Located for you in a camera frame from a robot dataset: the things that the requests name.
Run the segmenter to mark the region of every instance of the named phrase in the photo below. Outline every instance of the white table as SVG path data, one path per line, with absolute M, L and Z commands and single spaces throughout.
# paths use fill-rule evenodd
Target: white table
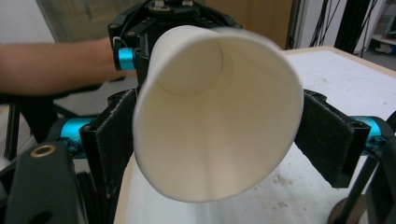
M 327 102 L 345 114 L 387 119 L 396 110 L 395 72 L 333 48 L 285 52 L 304 88 L 326 95 Z M 320 224 L 327 222 L 334 205 L 348 192 L 332 189 L 293 145 L 279 166 L 253 189 L 219 202 L 180 203 L 156 192 L 132 156 L 115 223 Z

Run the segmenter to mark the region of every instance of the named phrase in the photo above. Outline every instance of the human arm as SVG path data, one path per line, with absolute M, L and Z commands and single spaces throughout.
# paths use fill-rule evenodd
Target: human arm
M 60 44 L 0 45 L 0 92 L 47 95 L 125 76 L 108 39 Z

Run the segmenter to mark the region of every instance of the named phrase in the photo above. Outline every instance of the black plastic part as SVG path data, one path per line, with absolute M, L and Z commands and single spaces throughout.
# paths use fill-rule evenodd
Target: black plastic part
M 17 104 L 10 104 L 8 110 L 6 150 L 4 152 L 4 157 L 9 161 L 14 160 L 17 156 L 20 116 L 20 107 Z
M 304 112 L 294 140 L 333 188 L 347 188 L 370 127 L 326 103 L 326 97 L 304 91 Z
M 31 155 L 50 147 L 55 149 L 46 156 Z M 38 145 L 19 156 L 5 223 L 88 223 L 74 166 L 62 143 Z
M 373 181 L 366 191 L 369 222 L 396 223 L 396 138 L 388 142 Z
M 135 90 L 117 93 L 109 102 L 99 117 L 79 130 L 105 223 L 113 222 L 122 176 L 134 151 Z

